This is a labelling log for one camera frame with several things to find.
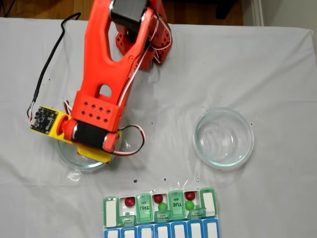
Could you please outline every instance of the red candy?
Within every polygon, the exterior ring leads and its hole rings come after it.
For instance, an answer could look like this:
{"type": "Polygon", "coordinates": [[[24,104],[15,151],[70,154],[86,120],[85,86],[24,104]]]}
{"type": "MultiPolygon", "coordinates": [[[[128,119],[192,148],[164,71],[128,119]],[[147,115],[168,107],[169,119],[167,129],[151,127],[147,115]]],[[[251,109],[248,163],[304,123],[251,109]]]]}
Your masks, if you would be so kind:
{"type": "Polygon", "coordinates": [[[159,204],[159,203],[163,202],[163,196],[160,194],[155,194],[153,196],[153,200],[155,203],[159,204]]]}
{"type": "Polygon", "coordinates": [[[186,192],[185,193],[185,198],[187,199],[187,200],[194,200],[195,199],[195,193],[194,192],[186,192]]]}
{"type": "Polygon", "coordinates": [[[127,197],[127,198],[124,200],[124,204],[125,204],[127,207],[133,207],[134,204],[135,204],[135,197],[127,197]]]}

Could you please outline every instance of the green candy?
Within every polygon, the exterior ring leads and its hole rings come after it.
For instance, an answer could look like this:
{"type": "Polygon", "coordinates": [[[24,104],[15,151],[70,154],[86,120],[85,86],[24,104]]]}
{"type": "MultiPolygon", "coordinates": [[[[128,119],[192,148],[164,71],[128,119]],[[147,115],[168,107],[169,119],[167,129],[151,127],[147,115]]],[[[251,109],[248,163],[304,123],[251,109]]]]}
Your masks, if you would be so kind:
{"type": "Polygon", "coordinates": [[[158,210],[159,211],[166,211],[167,210],[167,204],[165,202],[161,202],[159,205],[158,205],[158,210]]]}
{"type": "Polygon", "coordinates": [[[191,211],[195,208],[195,204],[192,201],[185,202],[185,208],[188,211],[191,211]]]}

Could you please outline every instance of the glass bowl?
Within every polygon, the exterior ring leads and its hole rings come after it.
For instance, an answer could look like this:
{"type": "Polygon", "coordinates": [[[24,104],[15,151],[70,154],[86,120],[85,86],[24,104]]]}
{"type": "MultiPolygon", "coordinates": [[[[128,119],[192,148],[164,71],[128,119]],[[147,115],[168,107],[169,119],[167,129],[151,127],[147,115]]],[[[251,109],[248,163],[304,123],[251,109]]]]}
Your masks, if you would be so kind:
{"type": "MultiPolygon", "coordinates": [[[[120,145],[121,137],[119,138],[116,149],[120,148],[120,145]]],[[[75,170],[94,171],[106,165],[106,163],[77,154],[76,145],[72,145],[61,140],[57,141],[57,151],[63,162],[75,170]]]]}
{"type": "Polygon", "coordinates": [[[214,108],[198,119],[193,144],[199,158],[221,170],[243,165],[251,155],[254,135],[250,124],[237,112],[214,108]]]}

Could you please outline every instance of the white cloth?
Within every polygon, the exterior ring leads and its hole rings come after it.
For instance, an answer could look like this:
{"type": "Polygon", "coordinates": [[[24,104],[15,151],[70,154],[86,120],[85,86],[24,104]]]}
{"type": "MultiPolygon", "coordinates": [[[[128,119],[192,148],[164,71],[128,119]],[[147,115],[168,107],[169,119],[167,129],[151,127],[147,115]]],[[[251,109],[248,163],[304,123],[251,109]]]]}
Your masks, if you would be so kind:
{"type": "MultiPolygon", "coordinates": [[[[52,140],[30,131],[26,109],[60,20],[0,19],[0,236],[102,237],[102,200],[151,190],[215,188],[224,238],[317,234],[317,64],[312,33],[296,28],[171,25],[163,66],[138,72],[126,110],[144,148],[81,174],[52,140]],[[221,173],[202,163],[192,130],[205,110],[229,107],[252,123],[246,165],[221,173]]],[[[45,74],[40,105],[62,110],[83,74],[87,22],[70,21],[45,74]]],[[[111,27],[111,49],[115,28],[111,27]]]]}

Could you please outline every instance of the circuit board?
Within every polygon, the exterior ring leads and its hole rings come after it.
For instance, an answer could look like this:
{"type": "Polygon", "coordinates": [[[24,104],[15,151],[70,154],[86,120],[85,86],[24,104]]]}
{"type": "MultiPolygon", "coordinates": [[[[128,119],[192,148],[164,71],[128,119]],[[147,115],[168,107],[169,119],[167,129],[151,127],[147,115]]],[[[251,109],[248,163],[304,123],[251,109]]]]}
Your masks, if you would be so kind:
{"type": "Polygon", "coordinates": [[[35,113],[35,117],[32,119],[30,128],[48,134],[54,124],[57,114],[57,111],[39,107],[38,111],[35,113]]]}

